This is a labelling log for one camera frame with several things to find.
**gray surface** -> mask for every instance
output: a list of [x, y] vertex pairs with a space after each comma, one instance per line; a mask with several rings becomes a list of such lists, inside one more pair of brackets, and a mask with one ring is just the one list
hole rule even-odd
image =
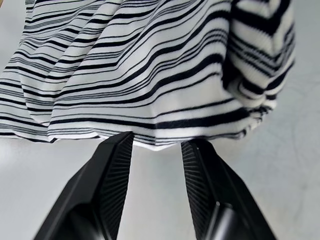
[[[320, 1], [296, 1], [297, 63], [276, 111], [248, 138], [214, 142], [280, 240], [320, 239]], [[0, 69], [20, 38], [22, 0], [0, 9]], [[0, 239], [31, 240], [99, 141], [0, 139]], [[178, 146], [133, 149], [119, 240], [195, 240]]]

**garment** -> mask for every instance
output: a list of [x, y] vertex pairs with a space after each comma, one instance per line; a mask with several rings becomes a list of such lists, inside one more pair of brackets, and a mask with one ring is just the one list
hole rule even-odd
[[160, 150], [241, 138], [294, 63], [290, 0], [26, 0], [0, 75], [0, 135], [35, 142], [135, 133]]

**black plastic part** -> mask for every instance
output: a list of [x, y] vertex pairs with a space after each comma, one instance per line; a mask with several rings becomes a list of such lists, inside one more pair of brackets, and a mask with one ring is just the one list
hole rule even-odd
[[212, 144], [181, 144], [186, 189], [197, 240], [276, 240], [243, 180]]
[[103, 141], [69, 180], [34, 240], [116, 240], [126, 199], [134, 135]]

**black and white striped cloth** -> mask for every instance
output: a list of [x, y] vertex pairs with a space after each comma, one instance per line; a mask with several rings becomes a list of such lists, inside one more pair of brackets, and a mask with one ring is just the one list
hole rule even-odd
[[294, 62], [290, 0], [26, 0], [0, 75], [0, 135], [35, 142], [133, 131], [160, 150], [241, 138]]

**textured grip surface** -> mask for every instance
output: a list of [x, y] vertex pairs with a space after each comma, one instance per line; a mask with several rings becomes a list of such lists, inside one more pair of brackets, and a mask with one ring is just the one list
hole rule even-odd
[[108, 240], [116, 240], [125, 204], [132, 154], [133, 135], [115, 150], [113, 161], [94, 197], [94, 203]]
[[203, 167], [197, 161], [196, 151], [189, 142], [181, 144], [186, 191], [197, 240], [203, 240], [208, 232], [215, 207], [215, 200], [204, 178]]

